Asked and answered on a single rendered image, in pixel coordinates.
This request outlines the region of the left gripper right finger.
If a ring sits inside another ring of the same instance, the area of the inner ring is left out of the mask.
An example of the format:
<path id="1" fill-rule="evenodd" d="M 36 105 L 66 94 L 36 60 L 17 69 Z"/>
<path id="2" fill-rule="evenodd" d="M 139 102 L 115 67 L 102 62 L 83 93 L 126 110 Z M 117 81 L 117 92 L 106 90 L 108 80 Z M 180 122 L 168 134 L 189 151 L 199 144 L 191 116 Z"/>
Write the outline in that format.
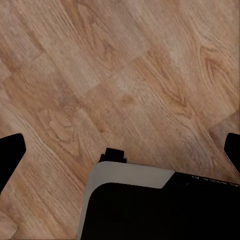
<path id="1" fill-rule="evenodd" d="M 240 173 L 240 135 L 235 133 L 228 133 L 224 151 Z"/>

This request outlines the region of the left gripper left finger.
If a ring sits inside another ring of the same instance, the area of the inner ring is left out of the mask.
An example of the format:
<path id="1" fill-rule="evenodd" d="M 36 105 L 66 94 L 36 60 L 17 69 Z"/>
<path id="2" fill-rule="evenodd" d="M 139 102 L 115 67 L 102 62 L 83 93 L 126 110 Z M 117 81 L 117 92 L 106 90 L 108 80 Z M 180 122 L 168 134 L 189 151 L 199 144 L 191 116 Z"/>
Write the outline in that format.
<path id="1" fill-rule="evenodd" d="M 0 193 L 26 153 L 22 133 L 0 138 Z"/>

